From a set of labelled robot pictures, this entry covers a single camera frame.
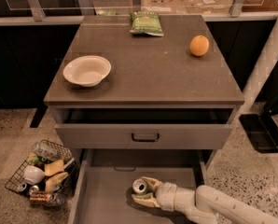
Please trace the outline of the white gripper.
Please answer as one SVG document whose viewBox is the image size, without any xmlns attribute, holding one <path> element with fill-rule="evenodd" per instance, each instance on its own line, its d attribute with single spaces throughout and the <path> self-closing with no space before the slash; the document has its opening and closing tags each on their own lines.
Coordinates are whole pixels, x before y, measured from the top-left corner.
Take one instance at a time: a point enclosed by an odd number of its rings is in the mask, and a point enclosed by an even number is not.
<svg viewBox="0 0 278 224">
<path fill-rule="evenodd" d="M 150 208 L 161 208 L 164 211 L 173 212 L 174 197 L 177 191 L 176 184 L 169 182 L 163 183 L 153 177 L 142 176 L 146 182 L 146 194 L 133 194 L 132 199 L 135 203 Z"/>
</svg>

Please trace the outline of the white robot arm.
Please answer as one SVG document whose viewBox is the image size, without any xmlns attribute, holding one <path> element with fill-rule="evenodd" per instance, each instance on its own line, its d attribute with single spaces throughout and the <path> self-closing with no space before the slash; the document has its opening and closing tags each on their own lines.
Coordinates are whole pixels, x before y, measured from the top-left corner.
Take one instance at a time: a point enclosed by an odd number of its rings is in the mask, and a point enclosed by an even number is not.
<svg viewBox="0 0 278 224">
<path fill-rule="evenodd" d="M 164 211 L 177 211 L 196 224 L 218 224 L 222 215 L 234 224 L 278 224 L 278 218 L 206 185 L 195 190 L 142 176 L 132 183 L 135 203 Z"/>
</svg>

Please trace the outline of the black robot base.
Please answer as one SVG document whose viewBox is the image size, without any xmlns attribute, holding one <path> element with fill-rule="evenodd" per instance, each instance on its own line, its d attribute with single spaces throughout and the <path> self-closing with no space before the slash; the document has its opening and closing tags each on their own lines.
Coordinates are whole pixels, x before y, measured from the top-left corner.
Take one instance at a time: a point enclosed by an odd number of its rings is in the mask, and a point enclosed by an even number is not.
<svg viewBox="0 0 278 224">
<path fill-rule="evenodd" d="M 254 150 L 259 153 L 278 152 L 278 126 L 272 119 L 276 115 L 278 115 L 278 99 L 266 103 L 260 115 L 243 114 L 239 117 Z"/>
</svg>

